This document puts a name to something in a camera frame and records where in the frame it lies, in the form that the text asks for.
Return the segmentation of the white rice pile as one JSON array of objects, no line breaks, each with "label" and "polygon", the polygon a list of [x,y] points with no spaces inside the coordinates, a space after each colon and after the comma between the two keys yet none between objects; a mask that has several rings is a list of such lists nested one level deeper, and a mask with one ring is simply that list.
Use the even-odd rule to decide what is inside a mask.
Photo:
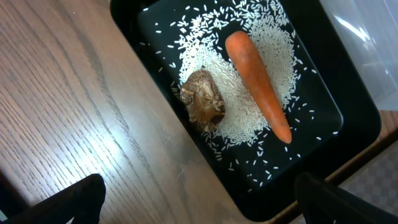
[{"label": "white rice pile", "polygon": [[[280,1],[198,2],[192,18],[181,16],[168,22],[165,28],[155,28],[158,35],[164,35],[166,28],[177,31],[167,44],[167,48],[175,49],[178,55],[169,63],[177,72],[172,93],[181,101],[180,90],[189,76],[197,70],[209,71],[224,99],[226,113],[217,130],[200,133],[207,138],[217,161],[225,158],[225,147],[252,145],[254,157],[265,175],[258,179],[249,174],[248,178],[264,183],[275,174],[276,167],[266,160],[266,147],[259,138],[262,131],[274,132],[229,58],[225,41],[238,30],[250,36],[288,118],[300,98],[297,86],[303,76],[298,69],[303,60],[295,47],[296,33],[287,30],[288,18]],[[293,141],[294,125],[288,123]]]}]

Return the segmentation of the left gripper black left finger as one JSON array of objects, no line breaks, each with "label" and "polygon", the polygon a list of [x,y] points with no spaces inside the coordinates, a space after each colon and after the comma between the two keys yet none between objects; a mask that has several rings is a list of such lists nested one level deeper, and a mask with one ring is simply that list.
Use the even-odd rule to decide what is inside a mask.
[{"label": "left gripper black left finger", "polygon": [[29,207],[10,185],[1,182],[1,223],[100,222],[106,187],[99,174],[91,174],[55,195]]}]

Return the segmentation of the orange carrot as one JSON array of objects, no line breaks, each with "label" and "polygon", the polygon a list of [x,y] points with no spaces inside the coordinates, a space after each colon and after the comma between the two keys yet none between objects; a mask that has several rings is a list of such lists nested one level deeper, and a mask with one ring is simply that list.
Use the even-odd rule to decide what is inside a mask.
[{"label": "orange carrot", "polygon": [[225,47],[259,110],[274,134],[284,143],[292,142],[292,133],[274,91],[259,51],[250,36],[236,31],[227,37]]}]

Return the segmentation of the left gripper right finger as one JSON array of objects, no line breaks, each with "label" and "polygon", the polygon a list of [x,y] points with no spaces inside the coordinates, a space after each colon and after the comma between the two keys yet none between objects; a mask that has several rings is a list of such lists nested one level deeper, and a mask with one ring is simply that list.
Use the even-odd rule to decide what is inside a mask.
[{"label": "left gripper right finger", "polygon": [[397,216],[308,172],[296,177],[294,190],[309,224],[397,224]]}]

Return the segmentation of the brown mushroom piece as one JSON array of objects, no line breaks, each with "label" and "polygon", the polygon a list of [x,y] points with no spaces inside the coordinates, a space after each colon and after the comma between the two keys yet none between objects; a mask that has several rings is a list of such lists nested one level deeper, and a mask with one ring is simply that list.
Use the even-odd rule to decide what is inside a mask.
[{"label": "brown mushroom piece", "polygon": [[180,100],[189,122],[200,132],[217,130],[226,113],[224,99],[207,70],[197,70],[189,76],[181,87]]}]

